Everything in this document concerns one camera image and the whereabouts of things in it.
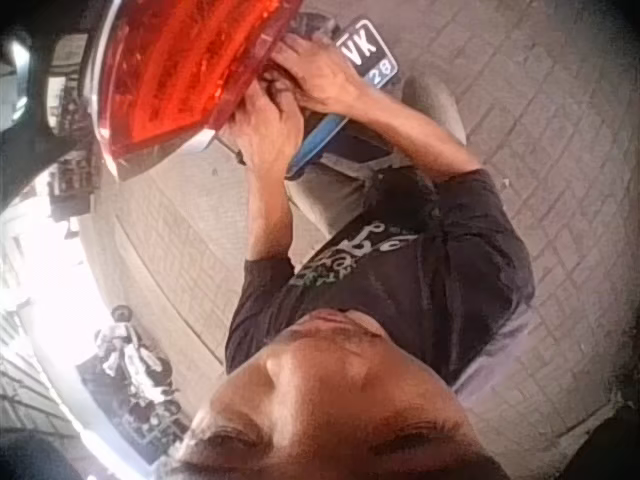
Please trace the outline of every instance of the red tail light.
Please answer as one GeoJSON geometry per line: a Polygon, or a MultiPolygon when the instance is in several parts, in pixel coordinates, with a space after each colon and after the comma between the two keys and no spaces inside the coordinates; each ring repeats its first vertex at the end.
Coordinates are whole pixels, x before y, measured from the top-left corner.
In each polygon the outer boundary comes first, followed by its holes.
{"type": "Polygon", "coordinates": [[[219,129],[300,3],[122,0],[97,58],[105,153],[120,158],[191,129],[219,129]]]}

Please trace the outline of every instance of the hair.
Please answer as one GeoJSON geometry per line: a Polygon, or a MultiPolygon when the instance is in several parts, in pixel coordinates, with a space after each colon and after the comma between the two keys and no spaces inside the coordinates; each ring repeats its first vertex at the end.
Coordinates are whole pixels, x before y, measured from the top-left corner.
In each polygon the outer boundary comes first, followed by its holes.
{"type": "MultiPolygon", "coordinates": [[[[189,473],[176,472],[180,464],[171,457],[163,457],[155,467],[153,478],[155,480],[196,480],[202,477],[191,476],[189,473]]],[[[212,480],[268,478],[264,472],[220,472],[211,473],[208,478],[212,480]]],[[[376,478],[380,480],[510,480],[507,472],[492,457],[479,455],[456,465],[449,466],[438,471],[398,471],[388,474],[372,474],[362,478],[376,478]]]]}

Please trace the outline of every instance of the black t-shirt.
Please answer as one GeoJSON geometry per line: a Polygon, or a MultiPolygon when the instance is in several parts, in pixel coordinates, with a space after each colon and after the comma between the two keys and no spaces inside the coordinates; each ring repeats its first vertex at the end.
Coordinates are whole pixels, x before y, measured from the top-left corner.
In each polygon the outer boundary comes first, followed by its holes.
{"type": "Polygon", "coordinates": [[[319,308],[358,310],[461,397],[497,376],[526,331],[529,254],[484,170],[435,187],[413,169],[380,176],[371,206],[297,273],[246,262],[226,344],[231,373],[319,308]]]}

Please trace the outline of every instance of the man's left hand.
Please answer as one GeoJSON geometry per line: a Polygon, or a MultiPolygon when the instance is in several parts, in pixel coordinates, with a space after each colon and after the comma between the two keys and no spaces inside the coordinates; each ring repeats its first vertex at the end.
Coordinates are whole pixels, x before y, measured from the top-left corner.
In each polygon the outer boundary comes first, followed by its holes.
{"type": "Polygon", "coordinates": [[[304,121],[291,86],[277,80],[263,87],[253,81],[229,122],[230,133],[257,181],[284,181],[300,148],[304,121]]]}

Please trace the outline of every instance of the man's right hand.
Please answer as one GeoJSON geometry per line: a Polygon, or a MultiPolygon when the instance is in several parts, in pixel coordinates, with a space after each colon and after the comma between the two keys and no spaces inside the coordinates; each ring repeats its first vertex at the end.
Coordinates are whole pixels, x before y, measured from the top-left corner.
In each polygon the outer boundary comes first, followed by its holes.
{"type": "Polygon", "coordinates": [[[296,80],[298,103],[310,110],[351,116],[358,97],[369,88],[326,37],[309,41],[287,34],[272,59],[296,80]]]}

